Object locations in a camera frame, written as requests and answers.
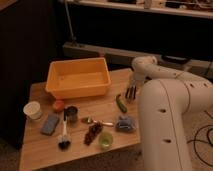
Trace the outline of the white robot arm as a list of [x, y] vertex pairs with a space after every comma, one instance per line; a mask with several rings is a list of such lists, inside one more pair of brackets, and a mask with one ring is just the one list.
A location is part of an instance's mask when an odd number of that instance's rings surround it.
[[154, 56], [134, 58], [132, 68], [144, 171], [193, 171], [182, 116], [213, 106], [213, 83], [160, 66]]

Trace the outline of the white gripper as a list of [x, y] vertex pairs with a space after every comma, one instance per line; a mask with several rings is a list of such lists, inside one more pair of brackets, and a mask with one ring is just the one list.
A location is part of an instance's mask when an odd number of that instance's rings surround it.
[[131, 94], [132, 94], [132, 100], [135, 100], [136, 98], [136, 87], [141, 87], [144, 83], [144, 77], [139, 74], [139, 73], [132, 73], [129, 77], [129, 86], [126, 90], [125, 93], [125, 98], [126, 99], [131, 99]]

